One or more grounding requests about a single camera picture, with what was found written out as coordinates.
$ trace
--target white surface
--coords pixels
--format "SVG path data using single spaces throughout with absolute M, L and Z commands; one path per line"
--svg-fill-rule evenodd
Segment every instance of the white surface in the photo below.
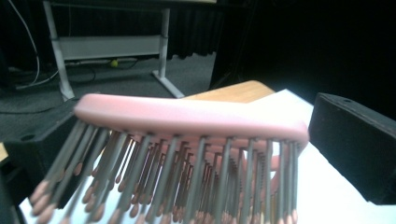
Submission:
M 260 101 L 274 101 L 285 110 L 289 110 L 291 115 L 301 117 L 309 125 L 313 106 L 290 91 L 280 91 L 254 104 L 259 104 Z M 300 224 L 396 223 L 396 205 L 374 205 L 364 201 L 358 191 L 311 144 L 299 158 L 297 206 Z M 26 201 L 21 208 L 27 211 L 26 214 L 30 211 L 29 203 Z M 82 207 L 78 208 L 77 212 L 81 215 L 75 214 L 73 223 L 81 223 L 84 220 Z M 51 223 L 58 223 L 57 218 Z M 29 216 L 27 219 L 28 223 L 34 223 L 34 219 Z M 131 223 L 131 219 L 128 219 L 125 218 L 124 223 Z

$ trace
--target black curtain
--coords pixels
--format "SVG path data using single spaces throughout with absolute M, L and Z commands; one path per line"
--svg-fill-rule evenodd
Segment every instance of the black curtain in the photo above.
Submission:
M 12 1 L 32 33 L 42 68 L 53 66 L 55 61 L 42 3 Z M 162 27 L 162 14 L 159 11 L 81 7 L 52 7 L 52 11 L 59 36 L 158 35 Z M 0 3 L 0 17 L 0 43 L 8 66 L 35 70 L 35 52 L 21 20 L 8 0 Z M 193 53 L 206 55 L 215 52 L 222 21 L 222 12 L 216 10 L 171 9 L 168 58 L 174 55 L 185 58 Z

